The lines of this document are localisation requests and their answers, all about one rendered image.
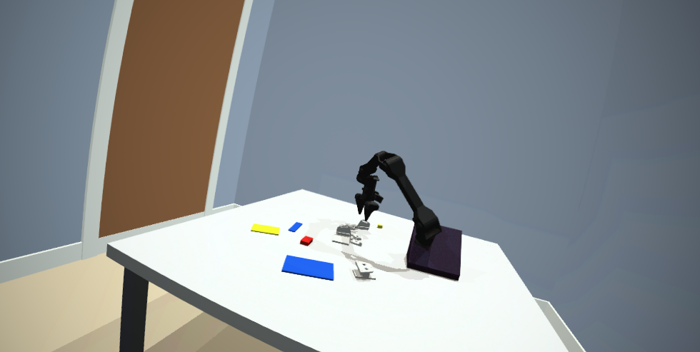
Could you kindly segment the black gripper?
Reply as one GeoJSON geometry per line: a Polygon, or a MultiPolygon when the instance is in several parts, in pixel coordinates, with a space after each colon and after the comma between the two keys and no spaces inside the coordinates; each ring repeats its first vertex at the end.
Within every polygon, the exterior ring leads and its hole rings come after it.
{"type": "Polygon", "coordinates": [[[363,187],[362,190],[363,193],[357,193],[355,195],[355,201],[359,215],[361,215],[364,209],[364,218],[365,221],[368,221],[370,215],[379,210],[379,205],[376,202],[371,202],[374,193],[376,193],[375,189],[363,187]]]}

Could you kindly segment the red rectangular block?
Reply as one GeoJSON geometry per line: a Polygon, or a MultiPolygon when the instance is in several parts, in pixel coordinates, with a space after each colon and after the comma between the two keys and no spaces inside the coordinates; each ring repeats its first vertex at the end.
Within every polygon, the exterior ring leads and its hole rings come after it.
{"type": "Polygon", "coordinates": [[[313,239],[314,238],[312,238],[310,236],[305,236],[300,240],[300,244],[308,246],[313,241],[313,239]]]}

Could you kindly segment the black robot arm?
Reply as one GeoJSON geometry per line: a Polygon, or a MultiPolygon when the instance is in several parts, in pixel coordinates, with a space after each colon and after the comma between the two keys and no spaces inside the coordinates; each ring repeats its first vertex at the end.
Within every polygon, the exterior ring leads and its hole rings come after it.
{"type": "Polygon", "coordinates": [[[376,173],[377,166],[389,178],[395,180],[414,212],[414,217],[412,218],[416,225],[416,239],[414,243],[429,250],[435,235],[442,232],[439,218],[431,209],[424,205],[418,193],[414,190],[406,175],[406,166],[403,159],[396,154],[380,151],[367,164],[359,167],[356,180],[366,188],[375,189],[379,178],[371,174],[376,173]]]}

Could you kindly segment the blue flat bar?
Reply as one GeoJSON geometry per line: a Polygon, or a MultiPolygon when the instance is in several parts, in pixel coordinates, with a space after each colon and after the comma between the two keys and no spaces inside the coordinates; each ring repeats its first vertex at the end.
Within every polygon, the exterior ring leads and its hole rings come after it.
{"type": "Polygon", "coordinates": [[[288,231],[295,232],[297,231],[303,224],[296,222],[291,228],[288,229],[288,231]]]}

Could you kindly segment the blue rectangular plate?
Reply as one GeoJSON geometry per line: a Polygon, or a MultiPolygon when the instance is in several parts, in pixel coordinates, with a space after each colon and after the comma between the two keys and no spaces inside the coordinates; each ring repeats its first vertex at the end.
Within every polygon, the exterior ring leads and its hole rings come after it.
{"type": "Polygon", "coordinates": [[[334,266],[332,263],[299,258],[296,256],[286,256],[282,271],[331,281],[334,280],[334,266]]]}

